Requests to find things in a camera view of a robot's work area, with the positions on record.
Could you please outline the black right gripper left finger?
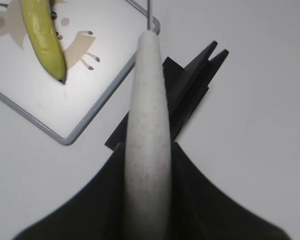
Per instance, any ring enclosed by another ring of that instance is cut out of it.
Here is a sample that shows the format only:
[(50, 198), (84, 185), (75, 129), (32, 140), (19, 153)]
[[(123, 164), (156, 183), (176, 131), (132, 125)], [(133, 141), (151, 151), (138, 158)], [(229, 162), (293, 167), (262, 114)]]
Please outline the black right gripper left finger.
[(17, 240), (122, 240), (125, 144), (61, 207), (21, 231)]

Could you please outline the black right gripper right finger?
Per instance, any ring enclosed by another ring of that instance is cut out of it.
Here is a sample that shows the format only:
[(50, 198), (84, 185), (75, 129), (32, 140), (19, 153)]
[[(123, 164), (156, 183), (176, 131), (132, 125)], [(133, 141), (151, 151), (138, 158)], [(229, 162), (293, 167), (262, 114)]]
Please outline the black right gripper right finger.
[(172, 239), (288, 240), (288, 234), (228, 197), (171, 145)]

